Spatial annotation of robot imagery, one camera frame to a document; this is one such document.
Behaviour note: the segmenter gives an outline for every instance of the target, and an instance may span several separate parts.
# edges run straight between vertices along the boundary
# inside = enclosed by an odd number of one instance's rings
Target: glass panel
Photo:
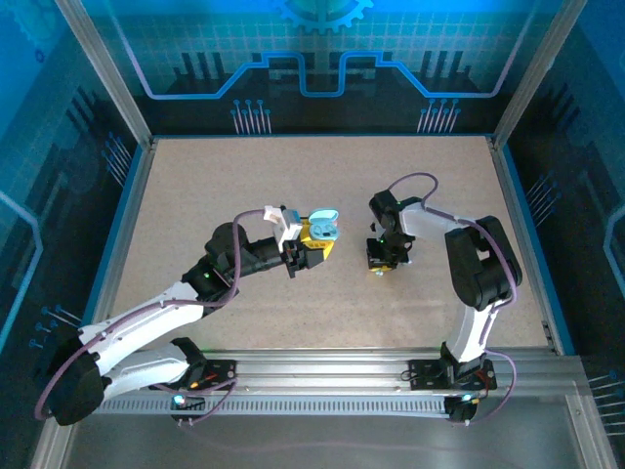
[[[588,3],[510,139],[572,344],[615,413],[610,433],[625,428],[623,24],[622,2]]]
[[[492,132],[559,0],[88,0],[155,134]]]
[[[52,0],[0,2],[0,454],[23,468],[36,363],[81,322],[136,142]]]

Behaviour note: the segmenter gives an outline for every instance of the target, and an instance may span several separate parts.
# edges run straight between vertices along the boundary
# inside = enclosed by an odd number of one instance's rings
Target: speckled tabletop
[[[114,305],[119,314],[160,293],[203,255],[213,230],[239,212],[285,204],[308,214],[339,209],[341,238],[322,265],[289,279],[286,269],[245,277],[240,294],[209,318],[156,342],[190,337],[202,348],[437,347],[456,319],[443,247],[415,242],[412,266],[383,277],[367,270],[368,201],[398,177],[429,171],[433,205],[498,217],[522,259],[483,137],[294,137],[161,140]],[[398,199],[431,182],[398,186]],[[271,235],[258,219],[250,240]],[[542,346],[529,282],[494,325],[490,346]]]

